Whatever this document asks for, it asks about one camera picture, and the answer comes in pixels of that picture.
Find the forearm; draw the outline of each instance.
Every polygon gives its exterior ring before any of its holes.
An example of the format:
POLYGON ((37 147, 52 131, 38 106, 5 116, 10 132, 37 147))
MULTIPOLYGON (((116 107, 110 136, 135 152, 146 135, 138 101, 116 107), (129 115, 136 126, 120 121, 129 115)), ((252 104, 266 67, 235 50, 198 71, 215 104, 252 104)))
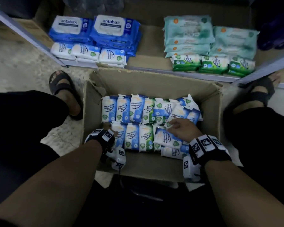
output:
POLYGON ((228 226, 284 226, 284 205, 230 161, 205 171, 228 226))
POLYGON ((19 226, 72 226, 91 189, 101 145, 94 140, 51 162, 0 204, 19 226))

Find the person's left arm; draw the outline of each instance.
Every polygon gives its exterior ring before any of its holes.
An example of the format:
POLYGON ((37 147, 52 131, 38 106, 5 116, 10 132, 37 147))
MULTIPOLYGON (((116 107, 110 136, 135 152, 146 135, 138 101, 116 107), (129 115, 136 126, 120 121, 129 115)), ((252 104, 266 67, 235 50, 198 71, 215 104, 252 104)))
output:
POLYGON ((17 226, 72 226, 94 181, 102 147, 90 140, 51 162, 0 204, 17 226))

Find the floor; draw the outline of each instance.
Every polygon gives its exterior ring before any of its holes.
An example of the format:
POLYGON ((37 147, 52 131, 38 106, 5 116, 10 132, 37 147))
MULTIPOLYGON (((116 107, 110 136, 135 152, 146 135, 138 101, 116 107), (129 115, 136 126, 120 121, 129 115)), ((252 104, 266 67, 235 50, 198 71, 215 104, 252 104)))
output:
MULTIPOLYGON (((82 94, 83 83, 88 79, 88 74, 92 72, 92 69, 63 68, 29 43, 0 39, 0 92, 38 90, 50 93, 48 79, 51 73, 57 69, 67 72, 82 94)), ((240 90, 237 87, 229 87, 229 84, 224 84, 222 91, 222 108, 224 108, 240 90)), ((284 115, 284 89, 277 89, 268 105, 284 115)), ((42 139, 42 143, 52 147, 60 156, 64 155, 79 146, 81 128, 81 121, 67 118, 63 125, 51 130, 48 136, 42 139)), ((238 151, 223 134, 221 141, 228 148, 233 162, 241 166, 238 151)), ((104 187, 109 185, 111 177, 112 175, 109 173, 96 173, 96 180, 104 187)))

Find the wristband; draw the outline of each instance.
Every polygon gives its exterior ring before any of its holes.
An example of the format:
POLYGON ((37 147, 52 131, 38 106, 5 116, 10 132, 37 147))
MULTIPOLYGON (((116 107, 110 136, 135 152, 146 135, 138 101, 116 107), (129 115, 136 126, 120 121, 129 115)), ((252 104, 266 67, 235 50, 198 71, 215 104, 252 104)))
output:
POLYGON ((202 135, 189 144, 189 154, 194 165, 204 166, 209 160, 231 161, 228 150, 215 137, 202 135))
POLYGON ((96 129, 87 136, 84 143, 90 140, 96 140, 100 143, 100 145, 102 146, 102 156, 100 160, 102 162, 105 162, 107 158, 105 154, 107 152, 110 152, 110 153, 113 152, 112 146, 114 145, 114 141, 115 141, 114 132, 110 129, 108 130, 104 130, 103 128, 96 129))

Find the metal shelf frame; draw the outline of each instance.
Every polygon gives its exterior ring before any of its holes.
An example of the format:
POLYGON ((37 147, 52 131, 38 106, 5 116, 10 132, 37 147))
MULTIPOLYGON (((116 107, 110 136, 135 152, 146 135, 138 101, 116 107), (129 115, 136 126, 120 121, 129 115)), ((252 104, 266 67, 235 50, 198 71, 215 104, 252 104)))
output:
MULTIPOLYGON (((49 48, 47 48, 45 45, 39 42, 33 35, 31 35, 27 30, 25 30, 19 23, 17 23, 15 20, 10 18, 8 15, 6 15, 1 10, 0 10, 0 21, 2 21, 5 25, 10 27, 12 30, 14 30, 16 33, 18 33, 20 36, 25 38, 32 45, 34 45, 36 48, 38 48, 40 51, 45 53, 48 57, 50 57, 51 59, 53 59, 55 62, 57 62, 59 65, 63 67, 77 66, 77 67, 96 68, 96 69, 98 68, 95 63, 89 63, 89 62, 85 63, 85 62, 58 59, 57 57, 55 57, 53 54, 50 53, 49 48)), ((176 76, 185 76, 185 77, 201 79, 201 80, 227 82, 227 83, 231 83, 231 85, 247 84, 251 81, 257 80, 263 76, 266 76, 272 72, 278 71, 282 68, 284 68, 284 54, 281 55, 280 57, 277 57, 268 62, 265 62, 264 64, 257 67, 257 70, 255 72, 243 78, 229 77, 229 76, 223 76, 223 75, 201 74, 201 73, 173 72, 173 71, 168 71, 168 70, 157 70, 157 69, 147 69, 147 68, 126 66, 126 69, 128 70, 141 70, 141 71, 150 71, 150 72, 164 73, 164 74, 168 73, 168 74, 172 74, 176 76)), ((281 83, 279 85, 279 88, 284 89, 284 83, 281 83)))

